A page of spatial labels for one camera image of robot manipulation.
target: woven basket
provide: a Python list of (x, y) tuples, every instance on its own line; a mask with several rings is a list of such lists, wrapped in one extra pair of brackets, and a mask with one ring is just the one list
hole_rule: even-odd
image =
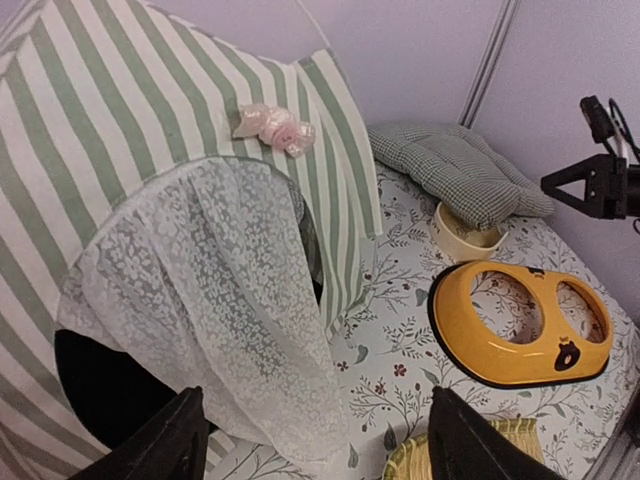
[[(524, 453), (544, 463), (535, 419), (494, 420), (489, 423)], [(410, 438), (391, 454), (382, 480), (433, 480), (426, 434)]]

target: pink ribbon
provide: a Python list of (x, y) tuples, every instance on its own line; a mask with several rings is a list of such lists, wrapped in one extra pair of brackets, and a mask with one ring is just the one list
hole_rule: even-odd
[(299, 122), (286, 108), (268, 107), (263, 103), (240, 107), (240, 125), (233, 138), (258, 138), (276, 150), (298, 158), (309, 151), (316, 140), (316, 129), (307, 122)]

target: white wall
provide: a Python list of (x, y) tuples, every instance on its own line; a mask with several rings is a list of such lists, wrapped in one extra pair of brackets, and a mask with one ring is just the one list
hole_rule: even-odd
[(22, 2), (20, 0), (0, 0), (0, 28), (13, 15)]
[[(304, 3), (331, 41), (365, 120), (377, 123), (407, 118), (457, 122), (502, 1)], [(294, 0), (152, 2), (278, 60), (322, 46)]]
[[(640, 139), (640, 1), (523, 0), (475, 129), (527, 176), (603, 152), (578, 103), (615, 98)], [(557, 204), (551, 226), (636, 320), (640, 236)]]

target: bear logo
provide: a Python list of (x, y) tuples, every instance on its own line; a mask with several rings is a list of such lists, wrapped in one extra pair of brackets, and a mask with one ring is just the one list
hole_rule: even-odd
[(564, 370), (569, 370), (578, 363), (578, 360), (580, 359), (580, 350), (572, 341), (567, 344), (559, 343), (558, 347), (560, 347), (560, 353), (558, 354), (558, 358), (556, 358), (556, 363), (554, 365), (556, 371), (562, 372)]
[(529, 270), (529, 273), (536, 278), (544, 278), (544, 270), (541, 268), (527, 267), (527, 270)]

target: lace fabric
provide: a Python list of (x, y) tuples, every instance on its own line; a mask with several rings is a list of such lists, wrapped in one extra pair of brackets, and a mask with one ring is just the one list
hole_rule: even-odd
[(211, 158), (131, 198), (71, 269), (57, 322), (129, 353), (207, 418), (309, 472), (347, 421), (287, 181)]

